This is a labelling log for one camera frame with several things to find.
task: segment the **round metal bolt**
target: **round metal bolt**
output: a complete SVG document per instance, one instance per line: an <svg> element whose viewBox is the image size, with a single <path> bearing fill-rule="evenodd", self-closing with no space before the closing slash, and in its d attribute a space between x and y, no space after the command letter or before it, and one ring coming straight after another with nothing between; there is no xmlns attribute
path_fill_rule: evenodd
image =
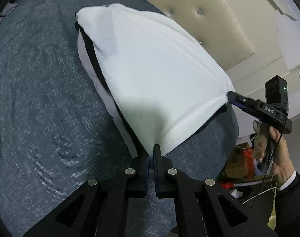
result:
<svg viewBox="0 0 300 237"><path fill-rule="evenodd" d="M177 174L177 170L176 170L175 168L170 168L170 169L168 170L168 173L169 173L170 175L176 175L176 174Z"/></svg>
<svg viewBox="0 0 300 237"><path fill-rule="evenodd" d="M205 180L205 184L207 184L207 185L209 185L209 186L213 186L213 185L215 185L215 180L214 179L212 179L212 178L207 178L206 180Z"/></svg>
<svg viewBox="0 0 300 237"><path fill-rule="evenodd" d="M128 168L128 169L125 170L125 173L126 173L127 175L132 175L132 174L135 173L135 170L134 170L133 168Z"/></svg>
<svg viewBox="0 0 300 237"><path fill-rule="evenodd" d="M90 186L96 185L98 183L98 180L95 178L91 178L87 181L87 184Z"/></svg>

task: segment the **blue bedsheet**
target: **blue bedsheet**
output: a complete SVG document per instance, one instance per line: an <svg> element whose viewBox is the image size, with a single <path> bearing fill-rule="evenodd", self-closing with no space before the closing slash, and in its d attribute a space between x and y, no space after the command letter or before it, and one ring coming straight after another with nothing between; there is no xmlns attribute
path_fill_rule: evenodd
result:
<svg viewBox="0 0 300 237"><path fill-rule="evenodd" d="M0 24L0 216L14 237L90 177L106 179L131 161L113 119L80 63L74 13L145 0L19 0ZM167 157L191 177L215 177L237 138L232 111ZM172 200L133 199L126 236L165 236L176 226Z"/></svg>

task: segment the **beige tufted headboard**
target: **beige tufted headboard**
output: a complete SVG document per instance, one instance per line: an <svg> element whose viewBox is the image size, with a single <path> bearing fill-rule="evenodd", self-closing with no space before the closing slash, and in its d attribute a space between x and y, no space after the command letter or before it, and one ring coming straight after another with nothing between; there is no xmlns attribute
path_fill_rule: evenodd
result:
<svg viewBox="0 0 300 237"><path fill-rule="evenodd" d="M191 34L224 69L254 54L226 0L147 0Z"/></svg>

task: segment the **red object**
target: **red object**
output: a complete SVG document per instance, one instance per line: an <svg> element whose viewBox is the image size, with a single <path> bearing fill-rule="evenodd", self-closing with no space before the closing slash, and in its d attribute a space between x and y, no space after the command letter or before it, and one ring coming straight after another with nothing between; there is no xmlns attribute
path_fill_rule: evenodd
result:
<svg viewBox="0 0 300 237"><path fill-rule="evenodd" d="M242 155L246 158L247 160L247 167L249 169L249 174L247 175L247 179L251 179L254 175L255 168L254 168L254 158L252 158L252 153L253 150L252 148L247 148L246 150L243 151Z"/></svg>
<svg viewBox="0 0 300 237"><path fill-rule="evenodd" d="M227 183L219 183L225 190L228 190L230 188L234 187L234 183L233 182L227 182Z"/></svg>

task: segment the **black sleeve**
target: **black sleeve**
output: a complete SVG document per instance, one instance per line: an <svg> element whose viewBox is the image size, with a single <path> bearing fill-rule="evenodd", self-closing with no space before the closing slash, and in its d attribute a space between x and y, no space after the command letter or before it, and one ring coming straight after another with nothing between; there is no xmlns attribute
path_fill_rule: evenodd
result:
<svg viewBox="0 0 300 237"><path fill-rule="evenodd" d="M300 174L275 199L276 228L279 237L300 237Z"/></svg>

